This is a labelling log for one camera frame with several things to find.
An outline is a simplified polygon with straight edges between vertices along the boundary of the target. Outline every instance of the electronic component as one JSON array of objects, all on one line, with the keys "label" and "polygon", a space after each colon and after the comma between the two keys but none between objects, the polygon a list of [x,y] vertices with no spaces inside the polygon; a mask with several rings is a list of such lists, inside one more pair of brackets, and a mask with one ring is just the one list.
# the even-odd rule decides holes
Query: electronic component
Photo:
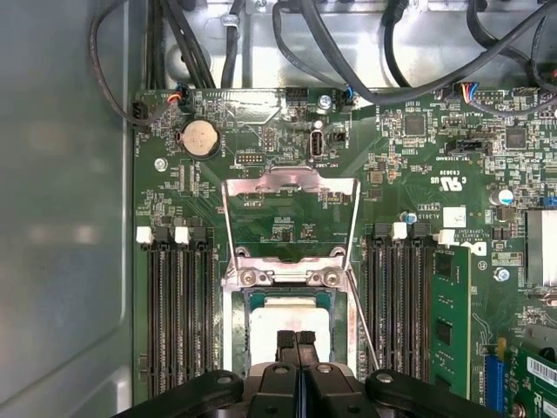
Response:
[{"label": "electronic component", "polygon": [[372,185],[380,185],[381,183],[383,183],[383,172],[369,172],[369,182]]},{"label": "electronic component", "polygon": [[413,225],[418,222],[418,215],[412,212],[403,212],[400,214],[399,219],[408,225]]},{"label": "electronic component", "polygon": [[443,376],[451,392],[470,395],[470,250],[451,246],[433,254],[430,318],[432,329],[431,381]]},{"label": "electronic component", "polygon": [[513,207],[498,207],[497,208],[497,220],[500,222],[513,221],[516,216],[516,209]]},{"label": "electronic component", "polygon": [[136,242],[150,245],[155,240],[150,226],[138,226],[136,229]]},{"label": "electronic component", "polygon": [[486,356],[484,371],[486,382],[486,407],[503,412],[505,395],[505,363],[496,355]]},{"label": "electronic component", "polygon": [[537,286],[557,286],[557,211],[527,212],[528,281]]},{"label": "electronic component", "polygon": [[443,320],[435,322],[435,338],[450,346],[453,343],[453,326]]},{"label": "electronic component", "polygon": [[491,154],[491,142],[484,139],[453,139],[445,144],[446,155],[466,155],[472,153]]},{"label": "electronic component", "polygon": [[323,155],[323,150],[325,149],[325,141],[323,139],[322,131],[312,131],[310,133],[310,156],[321,157]]},{"label": "electronic component", "polygon": [[179,140],[193,159],[208,159],[220,149],[220,135],[207,120],[191,121],[181,131]]},{"label": "electronic component", "polygon": [[508,150],[524,150],[527,147],[527,131],[524,128],[507,128],[506,145]]},{"label": "electronic component", "polygon": [[404,116],[404,134],[407,137],[423,137],[426,135],[426,118],[420,114]]},{"label": "electronic component", "polygon": [[236,164],[239,165],[265,165],[263,152],[241,152],[236,154]]},{"label": "electronic component", "polygon": [[496,206],[509,206],[514,202],[514,194],[508,189],[493,190],[489,195],[489,201]]}]

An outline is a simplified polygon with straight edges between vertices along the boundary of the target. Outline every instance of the green circuit board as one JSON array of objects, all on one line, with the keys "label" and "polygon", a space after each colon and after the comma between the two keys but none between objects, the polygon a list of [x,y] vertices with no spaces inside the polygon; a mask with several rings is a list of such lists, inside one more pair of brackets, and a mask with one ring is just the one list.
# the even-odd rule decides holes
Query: green circuit board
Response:
[{"label": "green circuit board", "polygon": [[[171,91],[142,91],[136,100],[154,109],[170,94]],[[319,107],[323,95],[332,100],[331,109],[326,111]],[[535,105],[543,99],[535,89],[478,91],[476,97],[501,109],[513,109],[518,103]],[[433,339],[424,337],[425,331],[420,330],[427,345],[420,361],[429,365],[414,374],[419,378],[435,383],[436,377],[440,377],[442,386],[448,390],[485,404],[485,357],[494,353],[497,339],[504,337],[520,343],[527,323],[557,325],[557,313],[551,307],[528,297],[533,285],[527,280],[525,266],[526,211],[539,208],[544,198],[557,196],[554,109],[507,120],[477,111],[461,98],[442,98],[436,93],[404,104],[376,107],[358,100],[346,105],[342,93],[331,89],[297,88],[193,91],[188,110],[184,110],[173,104],[151,127],[135,133],[135,226],[150,226],[155,239],[157,233],[171,235],[176,226],[189,226],[192,230],[197,228],[199,241],[204,242],[195,251],[162,256],[159,252],[155,259],[144,246],[136,245],[135,402],[188,376],[222,367],[221,278],[230,254],[221,185],[227,179],[259,178],[277,166],[309,166],[324,178],[355,178],[361,182],[351,263],[362,303],[370,315],[371,306],[376,309],[373,312],[383,315],[385,306],[372,302],[373,289],[379,288],[387,292],[381,295],[400,296],[402,300],[394,316],[381,317],[382,321],[374,318],[368,324],[379,344],[384,343],[384,336],[379,334],[387,332],[384,328],[390,327],[386,326],[389,319],[395,323],[389,328],[393,330],[388,334],[389,341],[393,341],[393,347],[404,348],[405,336],[397,333],[405,328],[397,328],[396,322],[416,320],[407,312],[407,307],[413,306],[408,305],[412,303],[408,289],[413,288],[412,269],[416,264],[408,252],[413,243],[405,241],[402,250],[393,246],[386,253],[391,257],[388,266],[397,266],[397,260],[401,261],[403,266],[393,274],[408,280],[408,287],[399,285],[398,280],[391,285],[390,273],[377,264],[385,262],[382,253],[372,251],[378,242],[374,234],[379,226],[399,222],[404,213],[415,213],[418,224],[426,226],[430,239],[419,245],[431,247],[431,251],[419,253],[416,263],[423,269],[419,275],[424,286],[422,292],[429,289],[430,294],[420,296],[424,298],[419,303],[424,312],[422,322],[429,324]],[[205,160],[194,159],[177,140],[177,132],[198,119],[211,122],[219,134],[218,151]],[[319,156],[312,158],[308,141],[316,122],[324,143]],[[474,149],[459,150],[462,139],[468,140],[465,145],[473,145]],[[493,203],[493,191],[503,188],[513,192],[510,206]],[[286,187],[276,194],[231,198],[230,206],[237,246],[248,247],[254,256],[296,261],[328,254],[335,246],[346,246],[354,197],[305,194]],[[433,237],[446,229],[455,231],[453,245],[438,248]],[[379,243],[377,248],[384,247]],[[438,251],[456,254],[454,265],[461,266],[461,273],[466,265],[467,280],[461,283],[466,288],[463,293],[443,288],[444,280],[437,274],[435,261],[430,263],[439,255]],[[167,256],[176,257],[175,264],[166,264]],[[188,268],[194,284],[173,281],[175,272],[182,277],[187,274],[182,270]],[[498,275],[502,269],[508,276]],[[386,272],[386,280],[380,287],[372,287],[373,271],[379,270]],[[156,275],[169,279],[160,285],[155,297],[153,292],[157,289],[151,282]],[[451,294],[456,294],[458,303],[455,302],[452,312],[443,313],[445,307],[441,304]],[[336,301],[343,303],[342,298]],[[164,313],[161,310],[164,303],[170,303],[176,313]],[[233,330],[233,371],[245,374],[249,366],[243,320],[245,298],[238,297],[234,309],[237,322]],[[466,344],[458,349],[438,344],[439,336],[430,316],[438,312],[441,316],[449,315],[445,320],[452,326],[441,329],[441,333],[445,332],[443,338],[449,333],[453,336],[452,344],[463,344],[461,334],[456,335],[459,329],[467,329]],[[190,326],[186,332],[185,325],[180,324],[188,320],[197,326]],[[335,318],[335,323],[342,329],[346,318]],[[342,361],[346,347],[338,336],[332,346],[339,353],[336,360]],[[170,346],[178,347],[178,353],[171,353]],[[359,333],[357,347],[354,373],[364,377],[370,365],[363,334]],[[469,364],[461,358],[453,359],[450,374],[446,370],[435,373],[443,365],[436,365],[431,359],[439,352],[459,354],[463,347]],[[190,366],[184,360],[188,355]],[[161,357],[163,367],[154,364]],[[406,365],[401,366],[404,362],[396,359],[396,354],[379,357],[382,367],[405,370]],[[158,376],[157,383],[150,381],[154,374]]]}]

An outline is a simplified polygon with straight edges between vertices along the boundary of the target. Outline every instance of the cable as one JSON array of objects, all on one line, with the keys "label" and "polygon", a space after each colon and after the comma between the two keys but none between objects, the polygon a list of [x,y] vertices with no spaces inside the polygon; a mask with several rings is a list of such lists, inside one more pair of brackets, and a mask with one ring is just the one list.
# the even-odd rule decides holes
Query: cable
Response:
[{"label": "cable", "polygon": [[[474,40],[485,49],[492,48],[499,42],[499,39],[489,33],[478,19],[477,0],[468,0],[468,7],[466,9],[466,24],[468,25],[468,29],[470,30]],[[527,75],[528,83],[530,85],[536,85],[532,67],[530,66],[530,58],[528,58],[526,54],[509,45],[504,48],[499,55],[511,58],[514,62],[520,65],[522,70]]]},{"label": "cable", "polygon": [[406,81],[405,77],[402,75],[402,71],[400,71],[400,68],[397,65],[396,58],[394,57],[394,47],[393,47],[394,25],[395,22],[389,22],[385,26],[383,46],[385,48],[386,66],[391,72],[394,81],[396,81],[400,87],[410,87],[410,84]]},{"label": "cable", "polygon": [[484,104],[478,103],[474,100],[468,104],[472,107],[475,107],[479,111],[491,113],[494,116],[500,116],[502,118],[518,118],[520,116],[527,116],[538,111],[543,111],[552,105],[557,105],[557,96],[553,96],[545,103],[538,104],[535,107],[531,107],[530,109],[525,109],[522,111],[498,111],[493,107],[485,106]]},{"label": "cable", "polygon": [[300,71],[303,71],[305,74],[308,74],[335,89],[345,91],[345,84],[342,84],[339,81],[335,81],[325,74],[314,70],[304,61],[302,61],[296,54],[294,54],[294,52],[292,52],[292,50],[288,48],[288,46],[286,46],[285,40],[282,38],[282,18],[280,16],[281,8],[285,7],[286,5],[286,2],[276,2],[275,5],[272,6],[272,31],[275,35],[275,41],[277,42],[278,50],[282,53],[283,57],[290,62],[290,64],[298,68]]},{"label": "cable", "polygon": [[381,17],[381,24],[385,27],[383,47],[385,50],[386,66],[391,72],[394,81],[400,87],[410,87],[410,84],[402,75],[402,71],[400,71],[397,60],[394,57],[394,25],[400,22],[406,7],[408,7],[408,0],[389,0]]},{"label": "cable", "polygon": [[540,51],[540,40],[546,27],[546,21],[546,17],[541,19],[541,22],[538,23],[538,27],[536,28],[536,32],[534,33],[534,38],[532,39],[532,72],[539,87],[547,91],[551,91],[552,93],[557,93],[557,85],[548,83],[546,80],[544,80],[540,75],[540,71],[538,70],[538,52]]},{"label": "cable", "polygon": [[198,89],[203,89],[205,87],[205,83],[203,81],[203,77],[201,75],[201,70],[196,63],[195,57],[191,52],[189,44],[185,41],[185,37],[180,30],[174,15],[171,12],[171,9],[166,2],[166,0],[161,0],[161,5],[163,6],[164,14],[166,15],[166,20],[168,21],[169,26],[171,27],[172,33],[176,38],[176,43],[178,44],[178,48],[180,49],[180,53],[182,54],[182,61],[188,71],[190,72],[191,81],[193,85],[195,85]]},{"label": "cable", "polygon": [[110,4],[106,9],[104,9],[97,17],[95,17],[92,20],[91,27],[89,28],[89,39],[88,39],[89,57],[93,64],[93,72],[95,73],[95,79],[97,80],[97,83],[100,86],[101,91],[104,94],[104,97],[111,104],[112,109],[120,117],[124,118],[132,125],[149,126],[155,120],[159,119],[171,104],[168,102],[163,103],[157,109],[155,109],[155,111],[151,114],[150,117],[146,119],[138,119],[138,118],[134,118],[133,116],[130,116],[128,113],[124,111],[124,109],[122,109],[118,101],[114,98],[111,88],[108,86],[108,83],[106,82],[106,78],[104,78],[103,68],[101,67],[100,59],[98,57],[98,44],[97,44],[98,28],[100,27],[101,23],[106,19],[108,15],[110,15],[115,9],[117,9],[127,1],[128,0],[115,0],[112,4]]},{"label": "cable", "polygon": [[[245,0],[234,0],[229,15],[238,16],[245,5]],[[236,56],[238,55],[238,27],[228,26],[226,28],[226,58],[223,74],[220,78],[220,88],[230,89],[234,81],[234,70],[236,68]]]},{"label": "cable", "polygon": [[378,94],[369,91],[351,66],[346,62],[339,50],[339,47],[332,39],[331,33],[326,28],[323,19],[319,15],[313,0],[300,0],[300,5],[302,15],[327,61],[329,61],[330,64],[334,64],[333,68],[339,68],[339,75],[346,81],[347,84],[359,93],[364,100],[376,105],[392,105],[395,103],[413,100],[430,91],[435,91],[446,85],[450,85],[454,83],[455,80],[469,76],[496,57],[500,51],[534,26],[537,21],[557,9],[557,2],[552,1],[545,3],[537,9],[537,11],[527,17],[521,24],[507,33],[495,46],[481,53],[474,60],[460,67],[458,70],[455,70],[438,80],[434,80],[431,83],[412,89],[400,89],[400,91],[396,91],[394,93]]},{"label": "cable", "polygon": [[201,72],[201,77],[205,83],[205,87],[208,89],[216,88],[215,81],[212,79],[211,69],[209,68],[207,61],[205,60],[205,56],[201,51],[201,46],[199,46],[198,39],[195,37],[193,30],[191,30],[190,24],[188,24],[188,21],[184,16],[182,8],[178,4],[177,0],[166,0],[166,3],[170,8],[171,13],[174,15],[178,27],[184,34],[183,37],[191,51],[191,54],[195,58],[195,62],[197,63],[198,68]]}]

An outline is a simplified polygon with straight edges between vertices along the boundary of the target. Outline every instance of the ram slot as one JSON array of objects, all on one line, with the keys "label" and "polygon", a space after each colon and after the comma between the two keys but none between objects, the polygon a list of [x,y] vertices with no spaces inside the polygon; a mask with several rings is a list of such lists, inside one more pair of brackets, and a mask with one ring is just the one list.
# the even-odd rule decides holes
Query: ram slot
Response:
[{"label": "ram slot", "polygon": [[196,314],[195,314],[195,253],[185,251],[183,264],[183,289],[184,289],[184,353],[185,353],[185,380],[196,376]]},{"label": "ram slot", "polygon": [[389,309],[391,311],[391,319],[387,322],[387,329],[390,328],[389,335],[387,336],[387,341],[389,342],[388,349],[390,354],[387,358],[390,359],[391,365],[390,369],[397,370],[401,372],[402,366],[402,355],[401,352],[404,349],[402,347],[402,289],[403,289],[403,259],[404,259],[404,247],[403,243],[400,241],[393,242],[389,247],[389,263],[387,269],[390,271],[388,275],[387,288],[390,289],[390,296],[387,295],[387,301]]},{"label": "ram slot", "polygon": [[158,394],[159,388],[158,252],[149,251],[147,259],[147,364],[149,370],[147,387],[149,398],[152,398]]},{"label": "ram slot", "polygon": [[372,333],[373,347],[380,368],[385,368],[385,333],[386,333],[386,247],[382,240],[366,237],[367,250],[367,309],[368,327]]},{"label": "ram slot", "polygon": [[412,243],[410,258],[411,279],[411,298],[412,298],[412,353],[413,364],[411,375],[417,379],[424,380],[429,375],[427,372],[428,359],[428,311],[427,295],[429,287],[427,283],[426,266],[428,250],[422,240],[416,239]]},{"label": "ram slot", "polygon": [[168,388],[175,388],[178,385],[178,370],[179,364],[179,349],[180,349],[180,326],[181,326],[181,312],[182,300],[180,298],[180,276],[178,264],[179,251],[172,250],[169,253],[170,262],[170,277],[168,280],[168,294],[169,294],[169,325],[168,329],[171,330],[169,349],[169,367],[168,367]]},{"label": "ram slot", "polygon": [[413,248],[411,246],[405,246],[404,248],[404,261],[403,261],[403,274],[404,274],[404,288],[403,288],[403,370],[402,373],[413,375],[413,361],[414,361],[414,304],[413,304],[413,270],[412,270],[412,256]]}]

